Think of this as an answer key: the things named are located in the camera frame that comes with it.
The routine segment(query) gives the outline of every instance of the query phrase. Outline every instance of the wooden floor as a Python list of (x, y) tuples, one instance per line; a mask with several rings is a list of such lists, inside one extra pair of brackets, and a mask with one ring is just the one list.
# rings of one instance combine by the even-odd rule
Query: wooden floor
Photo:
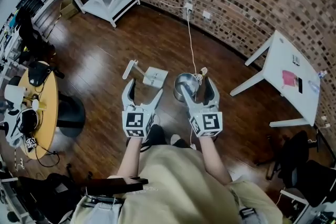
[[(39, 25), (48, 33), (58, 16), (58, 5), (50, 16), (45, 16)], [(304, 129), (314, 139), (311, 127), (270, 128), (270, 121), (295, 119), (298, 112), (282, 98), (267, 82), (235, 96), (230, 91), (257, 73), (253, 67), (246, 67), (244, 61), (216, 41), (191, 29), (195, 63), (198, 70), (208, 68), (220, 93), (220, 110), (223, 112), (224, 130), (216, 141), (216, 147), (233, 179), (245, 176), (258, 184), (276, 201), (281, 180), (265, 180), (267, 166), (256, 167), (256, 161), (272, 157), (267, 141), (271, 135), (280, 146), (282, 136), (292, 137)], [(121, 93), (131, 77), (139, 78), (136, 85), (137, 104), (150, 100), (157, 90), (144, 86), (137, 73), (128, 80), (122, 74), (132, 59), (147, 69), (153, 66), (168, 70), (163, 98), (157, 109), (160, 124), (167, 135), (178, 133), (189, 141), (190, 125), (186, 108), (175, 100), (173, 84), (182, 72), (193, 72), (193, 63), (187, 26), (159, 14), (144, 6), (129, 10), (114, 29), (107, 21), (90, 14), (78, 14), (70, 20), (61, 20), (53, 29), (50, 42), (55, 45), (59, 69), (66, 75), (58, 80), (63, 93), (78, 96), (86, 108), (86, 124), (83, 132), (75, 139), (55, 136), (53, 149), (60, 151), (60, 163), (53, 168), (41, 167), (37, 161), (22, 157), (25, 170), (17, 175), (43, 179), (49, 173), (66, 173), (66, 164), (72, 164), (75, 179), (86, 177), (88, 171), (94, 178), (106, 178), (113, 174), (125, 151), (126, 137), (121, 122)], [(14, 172), (14, 150), (0, 138), (0, 152), (11, 171)], [(54, 162), (54, 156), (41, 161), (46, 165)], [(322, 164), (330, 162), (327, 153), (311, 157)]]

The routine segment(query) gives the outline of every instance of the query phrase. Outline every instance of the beige shirt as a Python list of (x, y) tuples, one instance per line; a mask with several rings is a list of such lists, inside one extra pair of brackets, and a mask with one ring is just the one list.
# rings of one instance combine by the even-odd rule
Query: beige shirt
[(139, 172), (149, 184), (125, 195), (119, 223), (239, 223), (234, 196), (205, 171), (200, 152), (153, 146)]

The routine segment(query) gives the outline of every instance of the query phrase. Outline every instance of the electrical outlet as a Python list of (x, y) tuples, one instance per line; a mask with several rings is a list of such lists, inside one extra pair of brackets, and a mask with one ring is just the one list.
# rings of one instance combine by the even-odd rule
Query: electrical outlet
[(193, 10), (193, 4), (191, 4), (191, 3), (187, 3), (187, 4), (185, 4), (185, 7), (186, 7), (187, 9)]
[(210, 19), (211, 18), (211, 13), (207, 12), (206, 10), (203, 11), (203, 17)]

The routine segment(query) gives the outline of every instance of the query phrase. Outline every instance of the person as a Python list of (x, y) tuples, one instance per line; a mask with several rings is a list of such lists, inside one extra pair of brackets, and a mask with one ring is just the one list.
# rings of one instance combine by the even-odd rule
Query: person
[(128, 141), (114, 177), (140, 176), (149, 183), (124, 195), (118, 223), (282, 223), (281, 211), (258, 186), (232, 181), (212, 137), (199, 140), (202, 153), (176, 134), (167, 145), (155, 124), (146, 142)]

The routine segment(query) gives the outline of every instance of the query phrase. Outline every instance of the white stand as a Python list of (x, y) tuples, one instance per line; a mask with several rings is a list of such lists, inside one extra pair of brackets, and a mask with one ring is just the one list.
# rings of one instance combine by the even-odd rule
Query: white stand
[(158, 89), (162, 88), (164, 81), (167, 77), (168, 71), (155, 68), (155, 67), (148, 67), (145, 73), (142, 71), (140, 67), (138, 67), (138, 62), (139, 61), (137, 60), (131, 60), (126, 67), (126, 70), (124, 74), (122, 75), (122, 78), (126, 79), (129, 73), (131, 72), (131, 69), (135, 67), (135, 69), (144, 76), (143, 81), (142, 81), (143, 84), (153, 86)]

